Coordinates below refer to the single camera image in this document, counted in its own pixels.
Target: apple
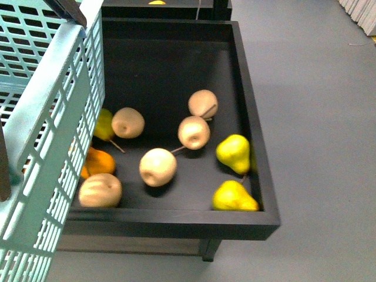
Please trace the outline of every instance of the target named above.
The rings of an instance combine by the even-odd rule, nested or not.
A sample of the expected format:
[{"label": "apple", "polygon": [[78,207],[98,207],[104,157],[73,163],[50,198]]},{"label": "apple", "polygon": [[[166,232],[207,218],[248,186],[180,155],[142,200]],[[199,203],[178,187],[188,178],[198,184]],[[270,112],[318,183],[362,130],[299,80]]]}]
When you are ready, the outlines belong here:
[{"label": "apple", "polygon": [[202,117],[189,116],[180,123],[177,137],[188,149],[198,150],[209,141],[210,128]]},{"label": "apple", "polygon": [[122,183],[109,173],[94,174],[81,185],[78,199],[83,207],[116,207],[122,198]]},{"label": "apple", "polygon": [[160,187],[172,180],[176,173],[175,156],[162,148],[148,151],[140,161],[139,171],[142,180],[151,187]]},{"label": "apple", "polygon": [[193,116],[200,116],[208,119],[214,116],[218,110],[217,96],[210,90],[200,90],[189,97],[189,112]]},{"label": "apple", "polygon": [[136,138],[143,132],[145,120],[137,110],[123,108],[113,115],[111,127],[120,138]]}]

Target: yellow pear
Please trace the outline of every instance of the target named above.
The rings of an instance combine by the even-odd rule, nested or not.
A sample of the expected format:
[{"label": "yellow pear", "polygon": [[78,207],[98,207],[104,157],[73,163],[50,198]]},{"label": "yellow pear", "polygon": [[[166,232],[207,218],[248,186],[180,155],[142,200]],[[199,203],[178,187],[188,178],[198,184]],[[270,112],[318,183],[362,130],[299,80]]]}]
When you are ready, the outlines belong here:
[{"label": "yellow pear", "polygon": [[188,149],[198,150],[209,141],[210,128],[202,117],[189,116],[180,123],[177,137]]},{"label": "yellow pear", "polygon": [[109,173],[91,175],[81,185],[78,199],[83,207],[116,207],[122,198],[122,183]]},{"label": "yellow pear", "polygon": [[188,108],[193,116],[208,119],[217,113],[217,96],[210,90],[199,90],[189,97]]},{"label": "yellow pear", "polygon": [[216,149],[218,160],[244,175],[250,170],[250,144],[242,135],[232,134],[224,139]]},{"label": "yellow pear", "polygon": [[159,187],[172,180],[176,173],[175,156],[162,148],[148,151],[140,161],[139,171],[142,180],[151,187]]},{"label": "yellow pear", "polygon": [[100,110],[98,121],[94,130],[94,136],[107,142],[114,138],[115,133],[111,127],[112,117],[113,115],[109,110],[104,108]]},{"label": "yellow pear", "polygon": [[213,195],[215,210],[237,210],[253,212],[260,210],[259,204],[249,195],[244,186],[235,180],[228,180]]},{"label": "yellow pear", "polygon": [[112,118],[112,129],[120,138],[136,138],[143,132],[145,120],[133,108],[122,108]]}]

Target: crate grid hole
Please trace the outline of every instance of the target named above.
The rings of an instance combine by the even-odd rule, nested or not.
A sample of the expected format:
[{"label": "crate grid hole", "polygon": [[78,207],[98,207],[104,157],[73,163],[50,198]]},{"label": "crate grid hole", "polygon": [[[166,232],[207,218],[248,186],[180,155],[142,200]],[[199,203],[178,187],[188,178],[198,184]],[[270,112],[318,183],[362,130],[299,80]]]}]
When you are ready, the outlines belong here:
[{"label": "crate grid hole", "polygon": [[40,7],[0,2],[0,74],[31,78],[63,19]]}]

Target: plastic basket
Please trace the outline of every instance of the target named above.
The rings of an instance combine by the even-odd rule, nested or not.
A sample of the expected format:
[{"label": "plastic basket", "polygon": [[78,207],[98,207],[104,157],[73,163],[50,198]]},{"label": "plastic basket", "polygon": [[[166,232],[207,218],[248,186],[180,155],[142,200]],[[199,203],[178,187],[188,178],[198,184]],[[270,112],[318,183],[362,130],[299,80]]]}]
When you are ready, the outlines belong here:
[{"label": "plastic basket", "polygon": [[101,4],[82,2],[83,29],[42,0],[0,0],[0,115],[19,179],[0,203],[0,281],[46,279],[105,97]]}]

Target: black shelf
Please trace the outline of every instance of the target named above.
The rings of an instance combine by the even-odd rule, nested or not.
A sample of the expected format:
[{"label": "black shelf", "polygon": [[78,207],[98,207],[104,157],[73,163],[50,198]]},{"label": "black shelf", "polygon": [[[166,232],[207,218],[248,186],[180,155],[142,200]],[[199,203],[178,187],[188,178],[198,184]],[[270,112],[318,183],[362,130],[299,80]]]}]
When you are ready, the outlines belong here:
[{"label": "black shelf", "polygon": [[[105,19],[103,44],[103,107],[112,112],[125,106],[137,109],[145,118],[145,131],[133,140],[115,140],[125,155],[93,139],[96,149],[114,156],[123,198],[114,209],[80,207],[75,198],[63,234],[266,240],[280,219],[237,22]],[[138,173],[140,158],[154,147],[181,146],[177,127],[190,115],[189,96],[200,89],[212,90],[219,100],[209,122],[209,143],[176,155],[178,171],[171,183],[159,190],[147,187]],[[220,184],[240,180],[215,155],[218,143],[233,133],[253,142],[258,174],[250,174],[244,186],[261,204],[260,212],[211,210]],[[217,241],[209,242],[215,246]]]}]

